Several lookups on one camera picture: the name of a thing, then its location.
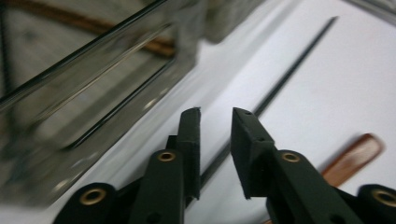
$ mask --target brown wooden stick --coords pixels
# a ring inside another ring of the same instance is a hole
[[[383,150],[380,140],[365,133],[335,158],[321,174],[330,185],[339,187]],[[272,224],[272,221],[267,220],[262,224]]]
[[[42,16],[63,24],[77,27],[83,31],[101,35],[110,30],[116,24],[100,19],[89,18],[77,12],[68,11],[63,8],[50,6],[48,4],[40,3],[32,0],[0,0],[10,7],[22,9],[24,11]],[[175,55],[175,44],[172,40],[163,37],[157,37],[148,42],[144,47],[158,55],[165,57],[172,57]]]

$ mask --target wooden handle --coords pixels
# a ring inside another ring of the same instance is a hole
[[[27,12],[45,17],[63,24],[76,27],[78,29],[101,35],[110,30],[116,24],[109,21],[102,21],[100,19],[89,18],[78,14],[74,11],[69,11],[49,4],[40,3],[32,0],[0,0],[10,7],[19,8]],[[164,57],[172,57],[176,51],[174,48],[174,41],[162,37],[154,38],[148,42],[144,49],[154,52]]]
[[[335,158],[321,174],[330,185],[339,187],[373,161],[383,149],[383,144],[377,138],[365,133]],[[262,224],[272,224],[272,221],[267,220]]]

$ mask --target white surface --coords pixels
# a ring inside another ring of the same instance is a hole
[[[180,113],[202,108],[202,171],[231,131],[232,107],[252,110],[332,16],[338,22],[261,121],[278,148],[302,152],[317,167],[351,137],[376,133],[386,152],[343,187],[396,189],[393,104],[396,29],[344,2],[268,0],[224,42],[203,41],[197,66],[154,106],[61,200],[46,211],[0,214],[7,223],[51,223],[76,189],[91,182],[121,187],[144,172],[149,154],[177,131]],[[187,224],[259,223],[263,199],[246,201],[231,158],[186,212]]]

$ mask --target white table surface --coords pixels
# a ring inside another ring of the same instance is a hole
[[[120,188],[141,176],[149,154],[177,133],[180,113],[202,110],[201,171],[226,143],[233,107],[253,110],[330,17],[339,19],[260,120],[279,149],[318,168],[348,141],[376,134],[386,151],[341,189],[396,189],[396,28],[343,1],[267,0],[218,45],[202,41],[197,66],[50,208],[0,207],[5,223],[51,223],[68,197],[91,182]],[[186,211],[187,224],[260,223],[264,199],[246,201],[231,158]]]

